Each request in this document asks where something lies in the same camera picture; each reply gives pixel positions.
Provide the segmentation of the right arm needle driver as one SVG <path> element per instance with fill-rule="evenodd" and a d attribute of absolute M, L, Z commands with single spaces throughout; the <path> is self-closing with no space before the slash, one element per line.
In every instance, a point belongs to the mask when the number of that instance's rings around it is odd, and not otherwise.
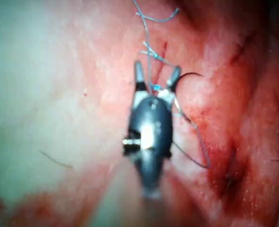
<path fill-rule="evenodd" d="M 160 91 L 157 96 L 147 91 L 135 92 L 123 139 L 125 156 L 152 151 L 158 157 L 171 157 L 173 100 L 170 91 Z"/>

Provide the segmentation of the right arm needle driver jaw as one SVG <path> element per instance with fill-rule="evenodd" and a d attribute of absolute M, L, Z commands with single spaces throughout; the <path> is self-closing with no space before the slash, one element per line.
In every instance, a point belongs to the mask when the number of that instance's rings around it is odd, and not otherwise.
<path fill-rule="evenodd" d="M 140 61 L 135 61 L 134 63 L 134 73 L 135 73 L 135 92 L 146 93 L 146 83 L 144 80 L 143 67 Z"/>
<path fill-rule="evenodd" d="M 166 88 L 169 89 L 171 92 L 176 93 L 177 83 L 181 77 L 181 67 L 176 66 L 171 74 L 171 77 L 167 80 Z"/>

